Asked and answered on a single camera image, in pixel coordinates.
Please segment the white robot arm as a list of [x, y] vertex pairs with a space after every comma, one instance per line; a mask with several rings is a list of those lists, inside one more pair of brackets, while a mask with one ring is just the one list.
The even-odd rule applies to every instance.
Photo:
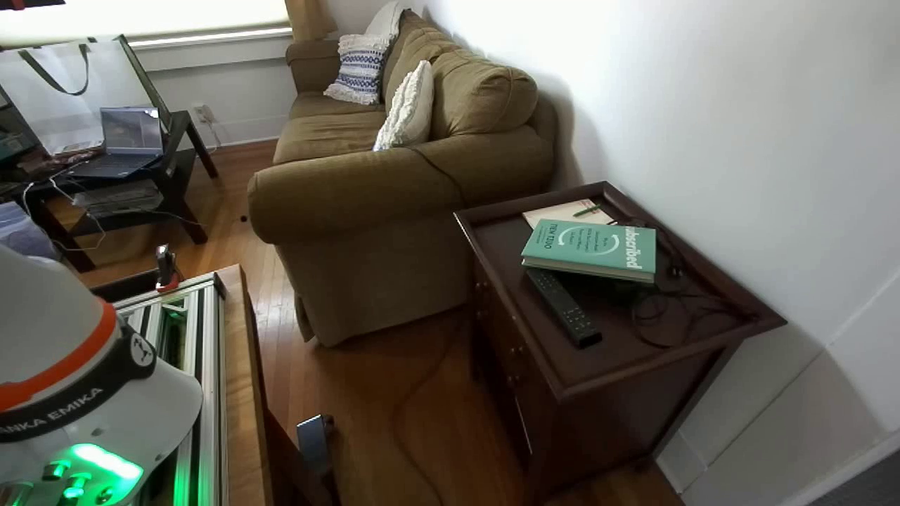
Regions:
[[67, 267], [0, 246], [4, 506], [125, 506], [180, 446], [204, 387]]

